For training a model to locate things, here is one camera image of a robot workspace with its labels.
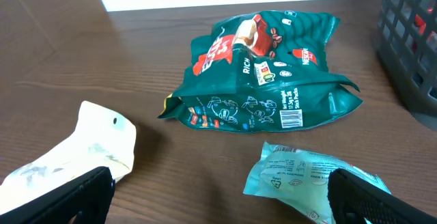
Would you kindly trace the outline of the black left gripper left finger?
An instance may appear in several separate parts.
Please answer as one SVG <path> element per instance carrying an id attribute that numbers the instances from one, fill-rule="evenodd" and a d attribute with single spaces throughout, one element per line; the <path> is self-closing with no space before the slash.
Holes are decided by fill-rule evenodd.
<path id="1" fill-rule="evenodd" d="M 23 206 L 1 215 L 5 224 L 99 224 L 115 192 L 108 167 L 97 167 Z"/>

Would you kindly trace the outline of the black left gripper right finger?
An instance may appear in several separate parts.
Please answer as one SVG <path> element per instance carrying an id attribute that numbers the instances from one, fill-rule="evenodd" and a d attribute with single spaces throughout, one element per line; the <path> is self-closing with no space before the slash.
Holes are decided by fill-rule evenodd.
<path id="1" fill-rule="evenodd" d="M 436 224 L 435 217 L 344 169 L 330 173 L 328 200 L 336 224 Z"/>

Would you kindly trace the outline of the green Nescafe coffee bag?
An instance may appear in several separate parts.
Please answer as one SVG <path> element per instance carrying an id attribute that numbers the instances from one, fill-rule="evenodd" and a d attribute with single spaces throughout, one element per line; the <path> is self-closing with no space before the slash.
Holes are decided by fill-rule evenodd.
<path id="1" fill-rule="evenodd" d="M 197 130 L 288 132 L 324 125 L 361 105 L 358 86 L 329 71 L 332 14 L 268 10 L 227 18 L 191 42 L 182 84 L 163 119 Z"/>

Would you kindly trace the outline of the spaghetti pack with orange ends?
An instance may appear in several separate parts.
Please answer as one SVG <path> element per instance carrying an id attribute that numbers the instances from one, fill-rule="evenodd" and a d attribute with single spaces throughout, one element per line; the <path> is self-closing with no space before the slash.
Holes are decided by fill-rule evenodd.
<path id="1" fill-rule="evenodd" d="M 431 14 L 433 12 L 433 10 L 434 10 L 433 8 L 428 8 L 426 11 L 428 12 L 428 14 Z M 419 34 L 422 36 L 424 31 L 426 30 L 426 22 L 418 14 L 416 14 L 414 17 L 414 26 L 418 29 Z M 430 41 L 433 34 L 435 34 L 434 31 L 432 31 L 430 33 L 430 35 L 427 39 L 428 41 Z M 413 40 L 413 43 L 412 43 L 413 53 L 416 52 L 417 47 L 418 47 L 418 45 L 417 45 L 416 40 Z"/>

